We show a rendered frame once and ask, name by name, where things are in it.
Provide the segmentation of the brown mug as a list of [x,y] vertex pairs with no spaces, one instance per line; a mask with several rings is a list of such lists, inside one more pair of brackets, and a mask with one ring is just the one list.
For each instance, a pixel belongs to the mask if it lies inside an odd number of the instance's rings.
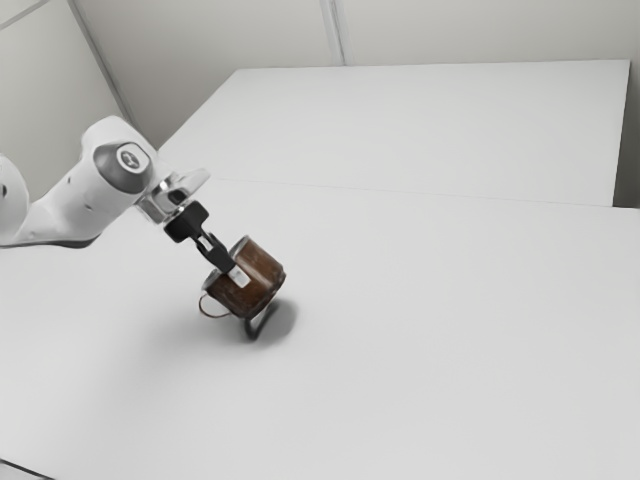
[[230,275],[214,268],[202,290],[241,319],[253,319],[282,287],[286,273],[283,265],[250,236],[243,236],[230,251],[240,274]]

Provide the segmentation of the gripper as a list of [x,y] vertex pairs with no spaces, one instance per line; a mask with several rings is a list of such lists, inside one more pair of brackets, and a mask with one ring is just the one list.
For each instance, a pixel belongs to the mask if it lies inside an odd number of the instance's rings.
[[226,247],[211,233],[203,230],[209,212],[198,201],[186,205],[164,226],[164,232],[175,243],[194,240],[204,258],[228,276],[238,287],[249,284],[249,276],[237,265]]

